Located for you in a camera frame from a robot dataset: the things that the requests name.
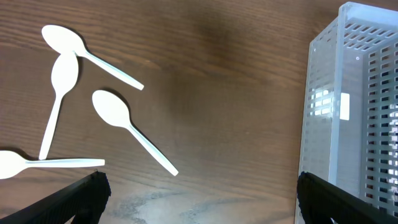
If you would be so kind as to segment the clear plastic basket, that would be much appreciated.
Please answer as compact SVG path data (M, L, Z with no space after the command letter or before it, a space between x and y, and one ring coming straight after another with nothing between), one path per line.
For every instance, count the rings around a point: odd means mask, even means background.
M298 169L397 216L396 11L347 2L311 41Z

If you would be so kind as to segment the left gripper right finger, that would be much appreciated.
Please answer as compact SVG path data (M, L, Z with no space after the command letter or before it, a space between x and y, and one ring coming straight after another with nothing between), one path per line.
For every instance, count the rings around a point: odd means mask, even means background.
M310 172L302 172L298 177L297 199L306 224L397 223L396 217L382 213Z

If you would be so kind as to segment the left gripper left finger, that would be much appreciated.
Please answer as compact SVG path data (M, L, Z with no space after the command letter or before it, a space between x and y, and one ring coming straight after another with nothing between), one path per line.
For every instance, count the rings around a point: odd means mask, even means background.
M104 172L94 172L38 202L1 219L2 224L97 224L111 188Z

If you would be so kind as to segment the white spoon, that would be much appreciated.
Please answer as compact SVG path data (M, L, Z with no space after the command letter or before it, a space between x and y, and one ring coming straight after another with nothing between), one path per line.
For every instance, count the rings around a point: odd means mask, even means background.
M96 112L106 123L127 129L161 166L173 176L178 174L178 170L161 151L133 126L129 108L122 99L105 90L96 90L91 99Z
M30 161L13 151L1 151L1 179L14 177L28 168L82 168L104 166L104 159L52 159Z
M144 85L142 83L108 62L91 54L86 48L83 39L76 32L62 26L46 25L43 26L41 33L46 43L58 53L73 52L76 56L90 60L122 82L138 90L143 90Z

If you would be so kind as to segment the white spoon vertical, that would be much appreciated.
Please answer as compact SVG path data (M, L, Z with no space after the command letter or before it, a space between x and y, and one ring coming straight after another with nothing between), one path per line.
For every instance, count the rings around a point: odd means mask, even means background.
M40 147L40 160L47 158L57 125L62 99L77 83L78 72L78 60L73 52L60 54L53 65L51 83L55 91L55 101Z

